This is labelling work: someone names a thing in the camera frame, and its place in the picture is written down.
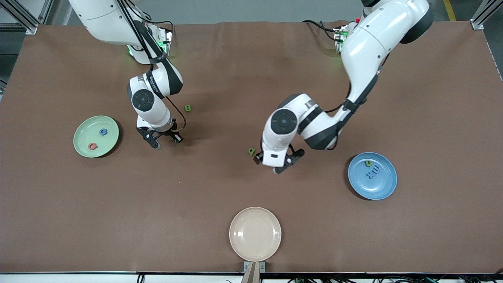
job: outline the wire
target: wire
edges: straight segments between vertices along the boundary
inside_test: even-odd
[[[131,29],[133,30],[134,34],[136,35],[136,38],[138,39],[141,48],[145,51],[147,54],[147,57],[149,59],[152,59],[152,56],[150,55],[150,52],[148,52],[147,45],[145,44],[145,41],[143,40],[143,37],[139,34],[138,30],[134,26],[134,21],[133,18],[131,17],[131,14],[126,10],[126,6],[124,5],[124,0],[118,0],[119,7],[121,8],[122,13],[126,17],[126,20],[128,21],[129,25],[131,26]]]
[[[386,57],[384,58],[384,60],[382,61],[381,63],[381,67],[384,66],[384,64],[386,63],[386,61],[388,60],[388,57],[389,57],[390,53],[388,53],[388,55],[386,55]]]
[[[166,96],[167,100],[171,103],[171,105],[173,105],[173,107],[178,111],[178,113],[180,113],[180,115],[182,116],[183,120],[184,120],[184,126],[181,127],[180,129],[178,130],[172,130],[172,132],[180,132],[182,131],[183,129],[185,129],[185,126],[187,125],[187,120],[185,120],[185,116],[183,115],[183,113],[180,111],[180,109],[178,109],[178,107],[173,103],[173,101],[171,101],[171,99]]]
[[[152,16],[147,13],[147,12],[143,12],[145,14],[145,16],[147,17],[147,19],[149,19],[150,21],[152,20]]]
[[[337,142],[339,141],[339,135],[336,135],[336,138],[337,138],[337,139],[336,139],[336,142],[333,144],[333,146],[332,146],[331,148],[329,148],[329,149],[326,149],[326,150],[328,150],[328,151],[333,151],[334,149],[336,149],[336,147],[337,147]]]
[[[350,92],[351,92],[351,83],[349,84],[349,87],[348,87],[348,94],[346,95],[346,98],[348,98],[348,97],[349,97],[349,93],[350,93]],[[334,112],[334,111],[336,111],[337,109],[339,109],[341,106],[342,106],[342,103],[341,103],[341,104],[339,104],[339,106],[337,106],[337,107],[336,107],[336,108],[334,108],[334,109],[330,109],[330,110],[328,110],[328,111],[325,111],[325,113],[331,113],[331,112]]]
[[[302,21],[302,23],[310,23],[310,24],[314,24],[315,26],[321,28],[321,29],[324,29],[326,31],[330,31],[330,32],[333,32],[333,29],[328,29],[328,28],[325,28],[324,26],[321,26],[319,23],[315,22],[315,21],[312,21],[312,20],[305,20],[305,21]]]
[[[344,42],[344,41],[343,41],[343,40],[341,40],[341,39],[336,39],[336,38],[331,37],[331,36],[328,34],[328,31],[326,31],[326,28],[325,28],[325,26],[323,25],[323,22],[322,22],[322,21],[319,21],[319,24],[321,25],[321,27],[322,27],[323,31],[324,31],[324,32],[325,32],[325,34],[328,36],[328,38],[330,38],[331,40],[336,41],[336,42]]]
[[[131,3],[134,7],[136,7],[136,5],[133,3],[133,1],[132,1],[132,0],[126,0],[126,1],[127,1],[127,5],[128,5],[128,7],[129,7],[129,8],[133,11],[133,13],[134,13],[136,16],[138,16],[139,18],[141,18],[142,20],[144,20],[144,21],[146,21],[147,23],[150,23],[150,24],[164,24],[164,23],[169,23],[169,24],[171,25],[171,29],[173,30],[173,33],[175,32],[175,25],[174,25],[171,21],[153,22],[153,21],[152,21],[152,17],[151,17],[149,14],[147,14],[147,13],[145,13],[145,12],[142,12],[142,13],[144,13],[145,15],[148,15],[148,17],[150,18],[150,19],[148,19],[148,18],[146,19],[146,18],[142,17],[141,15],[137,14],[137,13],[136,13],[136,11],[135,11],[135,10],[134,10],[131,6],[130,6],[130,4],[129,4],[129,3]]]
[[[466,276],[462,274],[443,274],[441,277],[426,277],[424,275],[412,274],[413,277],[408,276],[386,276],[383,278],[374,278],[372,283],[430,283],[432,281],[439,282],[445,277],[449,276],[449,279],[462,279],[464,283],[483,283],[483,282],[496,282],[496,280],[501,279],[501,273],[503,270],[498,270],[494,274],[481,274],[478,276]],[[350,275],[319,275],[317,277],[313,276],[301,276],[299,274],[296,275],[296,278],[290,279],[288,283],[294,282],[296,279],[303,281],[304,283],[312,283],[315,279],[320,279],[323,283],[355,283],[351,279],[345,276]]]
[[[317,26],[317,27],[321,28],[321,29],[325,32],[325,34],[328,36],[328,38],[330,38],[331,40],[333,40],[333,41],[337,41],[337,42],[342,42],[342,40],[340,40],[340,39],[335,39],[335,38],[331,37],[331,36],[328,34],[328,32],[329,32],[329,31],[330,31],[330,32],[333,32],[333,29],[328,29],[328,28],[326,28],[326,27],[325,27],[325,25],[323,25],[323,22],[322,22],[322,21],[319,21],[319,24],[318,24],[318,23],[316,23],[315,21],[312,21],[312,20],[305,20],[305,21],[302,21],[302,22],[303,22],[303,23],[310,23],[310,24],[314,24],[315,26]]]
[[[145,274],[138,274],[138,278],[136,279],[136,283],[143,283],[145,281]]]

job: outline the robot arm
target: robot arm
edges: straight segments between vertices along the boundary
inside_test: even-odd
[[[183,80],[154,38],[162,40],[166,32],[145,23],[142,12],[127,1],[70,0],[70,3],[95,38],[111,44],[130,45],[137,61],[151,65],[146,73],[130,79],[127,94],[138,114],[138,132],[154,149],[160,149],[157,138],[161,135],[169,135],[178,143],[183,140],[178,134],[181,129],[177,130],[175,119],[161,100],[180,92]]]
[[[426,0],[362,2],[371,12],[358,24],[351,25],[341,54],[350,80],[348,96],[333,117],[307,94],[289,96],[266,122],[262,152],[255,157],[257,163],[274,167],[275,173],[293,165],[304,153],[287,154],[295,133],[312,149],[333,149],[344,125],[376,84],[382,60],[399,42],[409,43],[422,36],[433,21],[433,12]]]

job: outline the metal bracket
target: metal bracket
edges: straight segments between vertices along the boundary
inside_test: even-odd
[[[170,47],[171,47],[171,41],[173,40],[173,32],[167,32],[166,33],[166,55],[170,55]]]
[[[480,24],[479,26],[476,26],[475,23],[473,22],[473,19],[470,19],[470,24],[472,25],[473,30],[483,30],[484,25]]]
[[[37,32],[40,22],[17,0],[0,0],[0,7],[26,28],[26,34],[33,35]]]
[[[26,35],[35,35],[37,33],[37,30],[38,30],[38,25],[35,25],[35,29],[33,30],[26,30]]]
[[[243,273],[246,272],[246,268],[248,267],[249,264],[250,264],[249,261],[243,261]],[[260,267],[260,273],[266,273],[266,262],[265,261],[259,262],[259,267]]]
[[[334,41],[336,44],[336,53],[339,54],[343,50],[343,44],[344,41],[348,38],[349,34],[349,25],[341,26],[338,29],[333,29],[333,37],[335,39],[341,40],[340,41]]]

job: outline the black joint cap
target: black joint cap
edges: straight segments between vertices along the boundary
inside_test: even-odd
[[[146,112],[152,109],[154,94],[150,90],[142,89],[134,93],[131,98],[134,108]]]
[[[271,118],[271,129],[276,134],[289,134],[297,126],[297,116],[292,110],[281,109]]]

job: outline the brown table surface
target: brown table surface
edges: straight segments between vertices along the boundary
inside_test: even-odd
[[[143,73],[125,46],[84,27],[26,37],[0,103],[0,271],[234,271],[232,218],[262,206],[279,219],[270,272],[494,272],[503,264],[503,87],[483,32],[434,23],[389,57],[337,150],[314,151],[281,175],[248,155],[288,95],[324,109],[346,95],[333,42],[293,23],[177,26],[172,62],[192,105],[181,144],[155,151],[126,95]],[[113,117],[110,155],[75,152],[73,133]],[[398,187],[355,196],[347,166],[388,157]]]

